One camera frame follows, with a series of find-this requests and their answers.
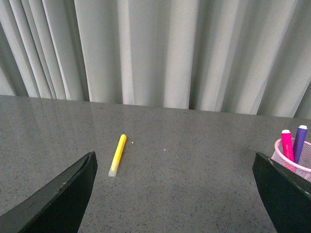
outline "mesh cup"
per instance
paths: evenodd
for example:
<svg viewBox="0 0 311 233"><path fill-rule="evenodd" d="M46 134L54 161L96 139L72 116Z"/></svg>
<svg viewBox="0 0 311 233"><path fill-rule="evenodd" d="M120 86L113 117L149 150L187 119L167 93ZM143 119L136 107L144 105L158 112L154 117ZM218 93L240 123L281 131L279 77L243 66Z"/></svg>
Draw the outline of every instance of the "mesh cup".
<svg viewBox="0 0 311 233"><path fill-rule="evenodd" d="M296 164L286 158L283 154L282 139L279 139L274 144L274 154L272 159L307 181L311 182L311 143L304 142L299 163Z"/></svg>

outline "gray countertop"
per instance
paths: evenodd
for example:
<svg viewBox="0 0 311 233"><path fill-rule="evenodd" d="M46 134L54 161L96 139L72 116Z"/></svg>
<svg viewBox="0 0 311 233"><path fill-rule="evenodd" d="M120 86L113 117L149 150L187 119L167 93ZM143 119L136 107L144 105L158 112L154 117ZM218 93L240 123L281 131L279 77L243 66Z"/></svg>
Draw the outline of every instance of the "gray countertop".
<svg viewBox="0 0 311 233"><path fill-rule="evenodd" d="M80 233L275 232L253 177L255 152L272 156L281 130L311 125L7 96L0 96L0 114L0 215L96 151L98 170ZM111 178L123 133L127 142Z"/></svg>

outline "white curtain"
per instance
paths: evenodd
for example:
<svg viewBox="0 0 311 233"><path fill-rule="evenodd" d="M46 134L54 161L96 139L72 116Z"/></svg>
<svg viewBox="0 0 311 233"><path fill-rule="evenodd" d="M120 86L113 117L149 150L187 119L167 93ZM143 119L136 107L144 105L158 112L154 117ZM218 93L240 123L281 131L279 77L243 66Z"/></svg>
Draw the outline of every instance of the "white curtain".
<svg viewBox="0 0 311 233"><path fill-rule="evenodd" d="M0 94L311 119L311 1L0 0Z"/></svg>

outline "marker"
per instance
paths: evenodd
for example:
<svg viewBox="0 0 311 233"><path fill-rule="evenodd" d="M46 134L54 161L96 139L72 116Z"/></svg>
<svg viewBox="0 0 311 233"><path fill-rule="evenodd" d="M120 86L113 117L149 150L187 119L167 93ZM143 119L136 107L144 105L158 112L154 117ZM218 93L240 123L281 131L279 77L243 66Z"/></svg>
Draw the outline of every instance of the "marker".
<svg viewBox="0 0 311 233"><path fill-rule="evenodd" d="M283 153L286 158L294 161L293 144L292 144L292 134L289 130L283 130L281 133Z"/></svg>
<svg viewBox="0 0 311 233"><path fill-rule="evenodd" d="M301 125L298 127L295 142L294 142L294 147L293 147L293 152L294 152L294 162L299 163L301 151L303 148L303 144L306 140L306 135L308 132L308 128L305 125Z"/></svg>
<svg viewBox="0 0 311 233"><path fill-rule="evenodd" d="M113 157L109 173L108 173L108 176L110 176L110 177L115 177L116 176L116 173L117 173L117 170L118 170L118 166L119 166L119 163L120 163L120 159L121 159L121 156L122 156L123 148L124 148L124 145L125 145L125 141L126 141L126 135L122 134L121 137L120 137L117 149L116 149L115 156Z"/></svg>

